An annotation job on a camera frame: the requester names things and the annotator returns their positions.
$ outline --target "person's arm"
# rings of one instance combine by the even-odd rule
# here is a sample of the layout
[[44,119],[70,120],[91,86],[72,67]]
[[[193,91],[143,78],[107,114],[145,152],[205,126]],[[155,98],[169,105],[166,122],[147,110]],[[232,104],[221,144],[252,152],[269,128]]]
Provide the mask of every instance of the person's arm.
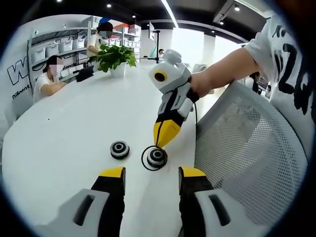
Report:
[[94,54],[97,54],[99,52],[99,49],[91,45],[88,47],[88,50]]
[[235,50],[200,73],[192,74],[193,90],[200,97],[254,72],[263,71],[273,63],[268,41],[268,23],[244,48]]
[[45,84],[40,88],[41,93],[43,93],[46,96],[51,96],[55,94],[57,91],[59,91],[61,88],[63,88],[66,85],[64,82],[57,83],[55,85],[48,85]]
[[95,47],[95,43],[97,41],[97,36],[92,35],[88,41],[87,49],[94,54],[97,54],[100,50]]

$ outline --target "potted plant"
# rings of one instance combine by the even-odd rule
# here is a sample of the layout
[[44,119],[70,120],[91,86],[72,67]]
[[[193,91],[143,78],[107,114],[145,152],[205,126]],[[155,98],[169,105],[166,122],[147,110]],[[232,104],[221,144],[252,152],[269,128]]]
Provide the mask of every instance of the potted plant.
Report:
[[130,48],[102,44],[100,49],[96,55],[91,56],[88,60],[88,62],[97,62],[98,70],[107,72],[110,69],[113,77],[121,78],[125,76],[126,64],[136,67],[136,58]]

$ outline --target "wall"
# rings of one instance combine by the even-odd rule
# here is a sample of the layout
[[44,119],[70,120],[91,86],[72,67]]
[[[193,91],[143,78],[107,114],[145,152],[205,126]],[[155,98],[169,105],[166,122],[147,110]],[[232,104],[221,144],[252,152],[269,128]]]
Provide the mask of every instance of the wall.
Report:
[[[80,27],[89,15],[57,15],[28,22],[20,26],[11,38],[0,62],[0,152],[4,134],[15,117],[21,116],[33,104],[27,69],[27,40],[35,31],[58,30],[66,27]],[[121,24],[110,20],[113,26]],[[74,57],[67,64],[74,63]]]
[[211,65],[213,63],[215,50],[215,37],[204,35],[204,47],[202,64]]
[[[172,30],[160,30],[159,37],[159,48],[164,50],[171,48],[172,42]],[[155,42],[148,38],[148,30],[142,30],[142,40],[141,40],[141,57],[151,53],[152,48],[155,46]],[[204,46],[203,46],[203,57],[201,59],[201,64],[212,64],[213,52],[215,49],[215,37],[204,35]]]

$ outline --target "hand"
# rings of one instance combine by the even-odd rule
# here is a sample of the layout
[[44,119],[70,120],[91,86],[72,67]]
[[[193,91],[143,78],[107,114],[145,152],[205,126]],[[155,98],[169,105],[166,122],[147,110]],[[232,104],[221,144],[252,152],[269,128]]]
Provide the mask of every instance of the hand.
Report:
[[199,97],[207,95],[212,88],[210,78],[204,72],[191,74],[192,90],[198,94]]

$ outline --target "white pot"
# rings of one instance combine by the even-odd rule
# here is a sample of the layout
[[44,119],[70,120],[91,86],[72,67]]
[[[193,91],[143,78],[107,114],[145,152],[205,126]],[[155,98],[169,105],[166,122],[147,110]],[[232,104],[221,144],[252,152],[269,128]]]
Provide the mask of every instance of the white pot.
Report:
[[111,75],[114,78],[123,78],[125,76],[125,68],[126,68],[126,62],[121,63],[120,65],[118,65],[118,67],[115,70],[110,69]]

